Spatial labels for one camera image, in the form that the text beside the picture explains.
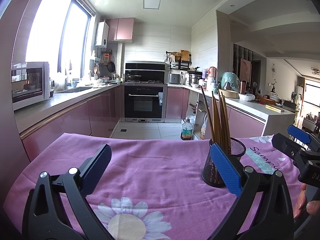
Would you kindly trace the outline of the right hand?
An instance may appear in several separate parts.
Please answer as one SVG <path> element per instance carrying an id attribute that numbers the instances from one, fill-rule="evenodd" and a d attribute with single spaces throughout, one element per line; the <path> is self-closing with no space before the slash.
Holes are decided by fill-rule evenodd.
<path id="1" fill-rule="evenodd" d="M 310 202 L 306 202 L 306 195 L 305 195 L 306 187 L 307 187 L 306 184 L 302 184 L 300 187 L 302 191 L 300 192 L 300 194 L 298 196 L 297 203 L 296 203 L 295 208 L 293 210 L 293 218 L 294 219 L 297 219 L 301 215 L 301 213 L 303 211 L 303 207 L 306 208 L 307 213 L 310 215 L 315 215 L 319 210 L 319 207 L 320 207 L 319 200 L 313 200 Z"/>

